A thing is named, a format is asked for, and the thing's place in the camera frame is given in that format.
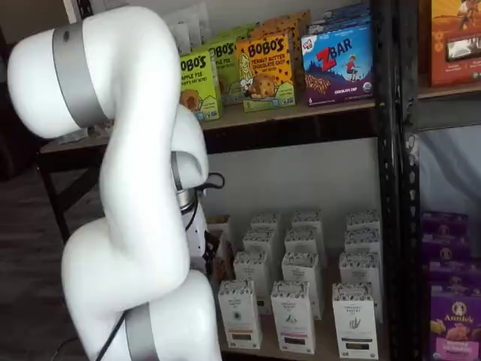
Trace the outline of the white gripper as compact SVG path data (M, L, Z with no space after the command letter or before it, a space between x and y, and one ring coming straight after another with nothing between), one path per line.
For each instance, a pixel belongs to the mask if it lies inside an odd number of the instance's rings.
M204 210L201 203L198 202L197 205L186 214L186 236L189 246L191 269L205 269L206 231L207 222Z

